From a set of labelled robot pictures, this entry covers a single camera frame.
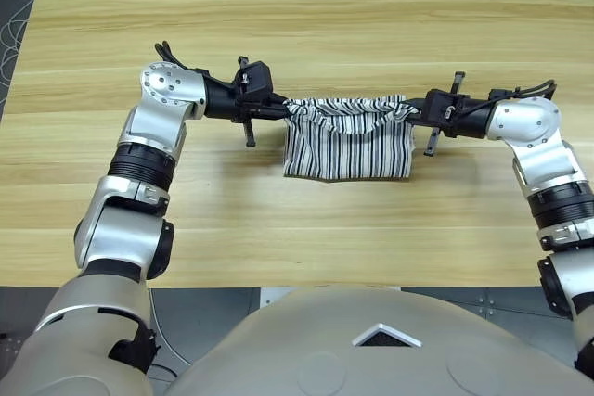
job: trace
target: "striped bag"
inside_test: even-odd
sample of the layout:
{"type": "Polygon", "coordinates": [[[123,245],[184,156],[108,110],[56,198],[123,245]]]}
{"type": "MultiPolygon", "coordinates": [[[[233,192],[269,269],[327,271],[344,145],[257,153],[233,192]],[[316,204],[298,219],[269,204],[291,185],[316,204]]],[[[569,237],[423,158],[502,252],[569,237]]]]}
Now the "striped bag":
{"type": "Polygon", "coordinates": [[[404,96],[289,99],[285,175],[327,181],[406,178],[417,112],[404,96]]]}

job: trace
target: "wood grain surface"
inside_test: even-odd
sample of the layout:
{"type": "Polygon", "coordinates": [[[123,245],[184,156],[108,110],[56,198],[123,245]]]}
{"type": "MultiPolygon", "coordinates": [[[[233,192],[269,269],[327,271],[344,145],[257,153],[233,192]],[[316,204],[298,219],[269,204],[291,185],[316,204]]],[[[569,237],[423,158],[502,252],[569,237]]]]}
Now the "wood grain surface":
{"type": "MultiPolygon", "coordinates": [[[[285,96],[421,97],[554,77],[563,135],[594,172],[594,0],[36,0],[0,125],[0,285],[77,274],[72,233],[105,174],[138,73],[167,39],[221,79],[261,59],[285,96]]],[[[176,225],[156,287],[535,285],[545,255],[503,145],[443,139],[411,178],[282,176],[285,125],[258,147],[226,121],[188,125],[176,225]]]]}

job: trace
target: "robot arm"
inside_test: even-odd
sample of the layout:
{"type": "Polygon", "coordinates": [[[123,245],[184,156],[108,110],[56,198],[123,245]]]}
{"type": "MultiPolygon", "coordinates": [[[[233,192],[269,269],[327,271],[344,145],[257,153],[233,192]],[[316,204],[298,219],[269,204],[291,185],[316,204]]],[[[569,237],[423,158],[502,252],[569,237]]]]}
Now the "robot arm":
{"type": "Polygon", "coordinates": [[[538,226],[538,262],[550,309],[573,320],[575,367],[594,378],[594,195],[574,150],[561,138],[561,113],[544,97],[501,101],[489,139],[513,151],[513,170],[538,226]]]}
{"type": "Polygon", "coordinates": [[[210,116],[242,123],[252,147],[252,118],[287,114],[285,98],[272,91],[269,68],[245,57],[239,64],[231,83],[169,60],[141,71],[140,103],[128,115],[108,174],[75,231],[81,273],[51,300],[0,381],[0,394],[152,393],[145,374],[157,348],[146,281],[165,271],[171,255],[174,226],[163,216],[185,121],[210,116]]]}
{"type": "Polygon", "coordinates": [[[412,99],[421,112],[409,121],[433,128],[425,155],[433,155],[442,131],[486,136],[511,148],[540,245],[552,251],[538,262],[542,288],[550,309],[573,320],[575,368],[594,379],[594,195],[573,148],[561,138],[561,113],[550,101],[556,85],[492,90],[481,101],[458,93],[463,77],[456,73],[449,93],[434,89],[424,100],[412,99]]]}

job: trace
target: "black and white striped fabric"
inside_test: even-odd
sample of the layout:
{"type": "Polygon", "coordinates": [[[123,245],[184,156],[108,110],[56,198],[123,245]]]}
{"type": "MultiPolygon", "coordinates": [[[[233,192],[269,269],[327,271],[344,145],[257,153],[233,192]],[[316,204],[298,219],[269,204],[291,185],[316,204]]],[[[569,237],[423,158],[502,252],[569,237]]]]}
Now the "black and white striped fabric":
{"type": "Polygon", "coordinates": [[[289,99],[285,175],[329,181],[406,178],[416,112],[404,96],[289,99]]]}

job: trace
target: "black cable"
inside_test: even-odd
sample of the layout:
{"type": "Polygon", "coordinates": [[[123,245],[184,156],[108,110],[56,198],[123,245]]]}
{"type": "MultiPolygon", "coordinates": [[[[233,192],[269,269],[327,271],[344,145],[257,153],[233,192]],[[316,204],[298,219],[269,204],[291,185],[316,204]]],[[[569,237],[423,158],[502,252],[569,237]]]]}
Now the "black cable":
{"type": "Polygon", "coordinates": [[[463,118],[465,116],[470,115],[471,113],[474,113],[476,110],[483,109],[485,107],[490,107],[493,104],[496,104],[497,102],[502,101],[504,99],[512,99],[514,97],[518,98],[518,99],[526,99],[527,97],[534,97],[534,96],[544,96],[544,97],[550,99],[552,94],[555,92],[556,88],[557,88],[557,84],[555,84],[555,81],[552,79],[549,79],[545,83],[542,83],[535,87],[525,88],[523,90],[521,90],[520,87],[516,87],[515,90],[513,90],[513,91],[512,90],[505,91],[505,94],[502,96],[496,97],[494,99],[490,99],[490,100],[485,101],[481,104],[478,104],[474,107],[470,107],[469,109],[462,110],[456,116],[456,119],[459,120],[460,118],[463,118]]]}
{"type": "Polygon", "coordinates": [[[161,370],[166,371],[171,376],[173,376],[174,379],[177,379],[177,373],[174,370],[172,370],[171,368],[169,368],[168,366],[161,365],[161,364],[151,364],[150,366],[154,366],[155,368],[160,368],[161,370]]]}
{"type": "Polygon", "coordinates": [[[184,70],[188,70],[188,68],[174,56],[167,41],[163,41],[161,44],[155,44],[155,50],[157,50],[157,53],[165,62],[171,62],[184,70]]]}

